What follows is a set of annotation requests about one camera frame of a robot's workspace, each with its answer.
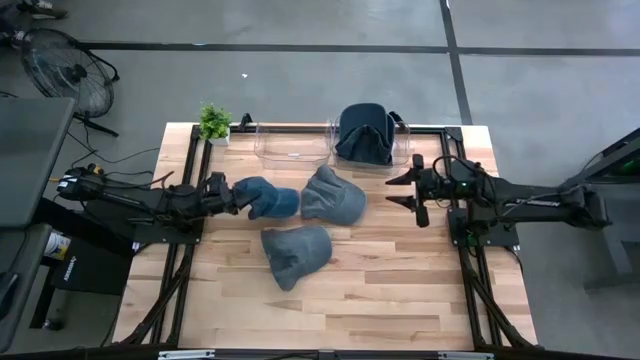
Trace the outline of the clear plastic bin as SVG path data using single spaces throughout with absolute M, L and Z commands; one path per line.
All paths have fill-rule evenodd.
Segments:
M 340 117 L 330 119 L 329 126 L 329 144 L 331 145 L 331 164 L 345 171 L 363 172 L 373 174 L 374 176 L 397 175 L 400 169 L 405 166 L 411 157 L 411 129 L 408 124 L 402 120 L 396 120 L 391 115 L 387 116 L 391 123 L 394 140 L 392 143 L 390 165 L 375 165 L 359 161 L 351 161 L 340 158 L 335 149 L 339 142 L 339 124 Z
M 258 123 L 254 154 L 267 169 L 315 170 L 331 157 L 331 125 L 294 126 Z

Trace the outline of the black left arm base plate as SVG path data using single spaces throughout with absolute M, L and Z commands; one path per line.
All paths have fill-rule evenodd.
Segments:
M 204 218 L 178 210 L 181 200 L 161 189 L 107 189 L 82 200 L 86 215 L 116 235 L 142 244 L 196 244 Z

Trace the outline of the grey desk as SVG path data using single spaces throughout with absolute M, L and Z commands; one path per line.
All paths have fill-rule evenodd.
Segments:
M 0 228 L 31 222 L 74 105 L 71 98 L 0 98 Z

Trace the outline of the black metal stand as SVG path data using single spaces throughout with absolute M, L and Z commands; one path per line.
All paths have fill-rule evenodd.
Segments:
M 640 265 L 626 247 L 640 246 L 640 127 L 596 153 L 575 176 L 595 186 L 612 224 L 602 231 L 613 271 L 584 284 L 587 291 L 640 285 Z

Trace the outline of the small green potted plant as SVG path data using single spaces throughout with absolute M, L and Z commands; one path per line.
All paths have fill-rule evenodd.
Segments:
M 200 113 L 200 138 L 214 146 L 228 146 L 231 134 L 231 113 L 213 103 L 204 105 Z

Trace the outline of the grey side table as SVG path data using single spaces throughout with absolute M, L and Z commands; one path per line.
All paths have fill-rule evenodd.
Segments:
M 0 230 L 0 353 L 15 336 L 52 227 Z

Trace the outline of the black floor fan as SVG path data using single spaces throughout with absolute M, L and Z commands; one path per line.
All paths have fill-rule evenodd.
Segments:
M 114 104 L 119 73 L 111 63 L 70 35 L 49 28 L 27 31 L 20 56 L 24 71 L 41 94 L 72 99 L 74 119 L 88 128 L 118 135 L 94 121 Z

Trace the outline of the blue hat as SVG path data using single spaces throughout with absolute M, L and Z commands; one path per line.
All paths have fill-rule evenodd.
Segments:
M 276 187 L 264 177 L 244 178 L 234 184 L 242 195 L 249 195 L 250 220 L 258 218 L 285 219 L 294 216 L 300 206 L 300 195 L 296 189 Z

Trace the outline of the dark navy hat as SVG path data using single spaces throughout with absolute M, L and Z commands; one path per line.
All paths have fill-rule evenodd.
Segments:
M 387 112 L 377 103 L 357 103 L 349 105 L 340 114 L 339 140 L 346 140 L 353 131 L 363 126 L 378 133 L 384 145 L 394 142 L 397 129 L 403 133 L 409 129 L 396 112 Z

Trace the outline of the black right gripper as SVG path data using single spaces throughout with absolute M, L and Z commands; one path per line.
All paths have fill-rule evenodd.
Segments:
M 429 215 L 426 206 L 426 200 L 437 200 L 444 198 L 445 186 L 444 181 L 433 168 L 424 166 L 424 158 L 420 154 L 412 156 L 413 166 L 406 173 L 387 180 L 386 185 L 410 185 L 414 183 L 415 196 L 387 196 L 386 199 L 395 204 L 401 205 L 410 211 L 414 211 L 416 215 L 416 224 L 420 228 L 427 227 L 430 224 Z

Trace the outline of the silver aluminium bracket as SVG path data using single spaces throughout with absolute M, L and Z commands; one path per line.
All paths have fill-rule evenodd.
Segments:
M 216 351 L 213 349 L 191 349 L 161 351 L 157 360 L 210 360 L 216 358 Z
M 438 353 L 438 360 L 495 360 L 491 353 L 446 351 Z

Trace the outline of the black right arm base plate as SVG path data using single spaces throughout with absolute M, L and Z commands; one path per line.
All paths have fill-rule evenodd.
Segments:
M 448 209 L 447 222 L 451 242 L 457 247 L 513 247 L 519 245 L 519 238 L 514 227 L 502 223 L 495 226 L 473 224 L 466 208 Z

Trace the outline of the person's foot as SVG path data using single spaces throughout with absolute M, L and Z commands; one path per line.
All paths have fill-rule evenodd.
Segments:
M 27 31 L 13 26 L 5 19 L 0 18 L 0 47 L 10 46 L 20 50 L 24 41 L 30 41 Z
M 68 15 L 68 11 L 54 5 L 48 0 L 20 0 L 17 9 L 31 15 L 35 20 L 60 20 Z

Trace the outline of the grey hat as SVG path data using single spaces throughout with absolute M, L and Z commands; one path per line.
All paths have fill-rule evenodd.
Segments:
M 367 195 L 355 184 L 322 165 L 301 191 L 301 216 L 318 218 L 334 225 L 351 226 L 360 221 L 367 207 Z
M 333 253 L 331 236 L 319 225 L 263 230 L 261 243 L 271 273 L 285 292 L 328 264 Z

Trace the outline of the black aluminium table frame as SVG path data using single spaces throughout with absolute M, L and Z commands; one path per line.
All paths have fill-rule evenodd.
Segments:
M 425 167 L 442 154 L 483 162 L 497 175 L 487 127 L 411 125 L 411 148 Z M 231 135 L 228 146 L 209 144 L 195 156 L 200 174 L 223 171 L 230 183 L 263 176 L 276 186 L 301 190 L 315 170 L 265 168 L 254 154 L 255 131 Z M 200 244 L 190 249 L 190 280 L 171 299 L 164 317 L 144 343 L 172 340 L 164 351 L 213 349 L 215 360 L 274 358 L 298 353 L 336 360 L 438 359 L 439 352 L 474 350 L 472 331 L 486 342 L 509 346 L 480 299 L 467 306 L 460 255 L 450 238 L 447 206 L 427 202 L 431 225 L 418 228 L 415 215 L 385 199 L 412 195 L 412 186 L 387 186 L 387 178 L 336 168 L 368 197 L 359 224 L 332 225 L 319 219 L 287 220 L 219 215 L 204 223 Z M 260 241 L 263 229 L 322 225 L 331 234 L 333 257 L 290 292 L 277 286 Z M 154 244 L 131 266 L 115 325 L 114 341 L 133 341 L 134 328 L 159 297 L 162 277 L 178 267 L 185 250 Z M 536 333 L 516 258 L 500 247 L 476 255 L 484 283 L 509 321 L 530 343 Z

